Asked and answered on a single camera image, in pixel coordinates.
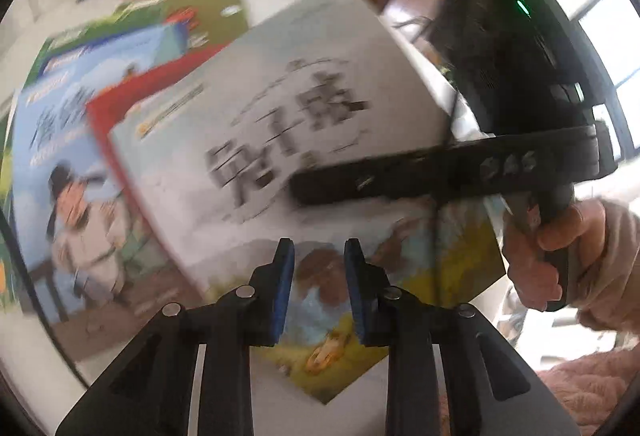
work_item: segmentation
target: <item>illustrated boy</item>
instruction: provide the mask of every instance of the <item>illustrated boy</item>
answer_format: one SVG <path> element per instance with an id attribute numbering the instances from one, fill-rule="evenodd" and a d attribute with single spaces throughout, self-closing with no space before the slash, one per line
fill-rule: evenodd
<path id="1" fill-rule="evenodd" d="M 47 225 L 54 265 L 74 275 L 75 287 L 88 299 L 104 304 L 117 298 L 125 284 L 120 262 L 129 231 L 129 213 L 121 199 L 88 202 L 87 186 L 104 176 L 78 178 L 66 164 L 51 172 L 49 190 L 54 207 Z M 57 233 L 56 219 L 63 228 Z"/>

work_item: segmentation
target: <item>chinese character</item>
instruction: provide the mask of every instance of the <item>chinese character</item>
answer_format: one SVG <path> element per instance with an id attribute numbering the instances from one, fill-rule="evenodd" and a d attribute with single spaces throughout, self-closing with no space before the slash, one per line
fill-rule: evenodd
<path id="1" fill-rule="evenodd" d="M 48 143 L 53 139 L 55 132 L 56 115 L 49 109 L 45 109 L 38 117 L 36 131 L 33 133 L 33 138 L 31 139 L 29 147 L 33 147 L 33 144 L 36 143 L 36 147 L 40 149 L 43 144 Z"/>
<path id="2" fill-rule="evenodd" d="M 236 207 L 241 207 L 247 202 L 247 190 L 266 187 L 275 179 L 276 170 L 271 167 L 270 146 L 255 151 L 248 145 L 234 150 L 234 145 L 234 141 L 228 141 L 219 149 L 211 149 L 206 160 L 209 173 L 220 188 L 233 183 Z"/>
<path id="3" fill-rule="evenodd" d="M 351 117 L 351 113 L 367 108 L 365 101 L 353 101 L 350 89 L 338 89 L 335 84 L 341 73 L 314 73 L 318 85 L 297 96 L 298 103 L 314 120 L 313 130 L 324 129 L 325 121 L 338 125 Z"/>
<path id="4" fill-rule="evenodd" d="M 84 118 L 85 106 L 91 97 L 91 91 L 82 88 L 62 104 L 59 115 L 60 130 L 63 130 L 67 125 L 74 125 Z"/>
<path id="5" fill-rule="evenodd" d="M 293 122 L 292 125 L 287 127 L 285 125 L 284 115 L 284 107 L 278 107 L 266 116 L 258 119 L 257 121 L 263 120 L 268 117 L 270 118 L 269 129 L 271 130 L 273 136 L 269 138 L 265 143 L 270 143 L 276 140 L 280 145 L 280 148 L 282 149 L 282 153 L 285 156 L 291 156 L 292 154 L 298 152 L 298 148 L 296 147 L 296 143 L 290 133 L 290 130 L 292 130 L 296 125 L 300 125 L 303 121 L 297 120 Z"/>

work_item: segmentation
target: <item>book cover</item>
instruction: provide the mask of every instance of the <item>book cover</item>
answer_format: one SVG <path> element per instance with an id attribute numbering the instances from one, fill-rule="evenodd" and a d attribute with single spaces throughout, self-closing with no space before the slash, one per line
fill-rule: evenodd
<path id="1" fill-rule="evenodd" d="M 133 0 L 118 6 L 113 15 L 66 30 L 48 38 L 38 53 L 25 85 L 42 75 L 52 57 L 78 53 L 91 43 L 117 37 L 147 26 L 181 22 L 190 50 L 226 45 L 247 31 L 241 0 Z"/>
<path id="2" fill-rule="evenodd" d="M 106 42 L 52 70 L 17 99 L 13 141 L 15 230 L 37 297 L 65 352 L 82 360 L 133 336 L 170 301 L 198 293 L 153 239 L 104 162 L 85 105 L 148 70 L 178 24 Z M 168 48 L 175 56 L 182 47 Z"/>
<path id="3" fill-rule="evenodd" d="M 447 116 L 364 0 L 302 0 L 132 106 L 111 148 L 159 238 L 211 301 L 296 246 L 281 342 L 264 356 L 328 402 L 386 354 L 359 345 L 344 278 L 350 237 L 391 282 L 433 303 L 504 274 L 482 201 L 451 205 L 431 255 L 428 197 L 300 209 L 300 167 L 437 145 Z"/>

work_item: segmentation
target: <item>red object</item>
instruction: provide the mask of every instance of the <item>red object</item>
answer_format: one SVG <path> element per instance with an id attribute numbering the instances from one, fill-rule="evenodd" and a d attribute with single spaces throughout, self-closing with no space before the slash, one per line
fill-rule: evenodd
<path id="1" fill-rule="evenodd" d="M 195 51 L 178 58 L 178 60 L 129 78 L 96 96 L 86 105 L 87 119 L 94 131 L 95 140 L 104 158 L 120 181 L 127 199 L 132 203 L 136 211 L 141 213 L 142 217 L 145 217 L 145 214 L 143 210 L 140 210 L 139 201 L 136 199 L 132 186 L 127 180 L 127 175 L 111 146 L 109 133 L 116 124 L 124 119 L 127 111 L 134 104 L 179 82 L 223 48 L 224 46 L 212 46 Z"/>

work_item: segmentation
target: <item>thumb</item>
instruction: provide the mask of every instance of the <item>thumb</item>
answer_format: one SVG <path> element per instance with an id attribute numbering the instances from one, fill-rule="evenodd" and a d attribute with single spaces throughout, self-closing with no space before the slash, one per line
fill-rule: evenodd
<path id="1" fill-rule="evenodd" d="M 598 199 L 569 206 L 559 217 L 538 230 L 538 245 L 544 251 L 565 248 L 580 238 L 578 253 L 584 267 L 600 258 L 606 236 L 606 213 Z"/>

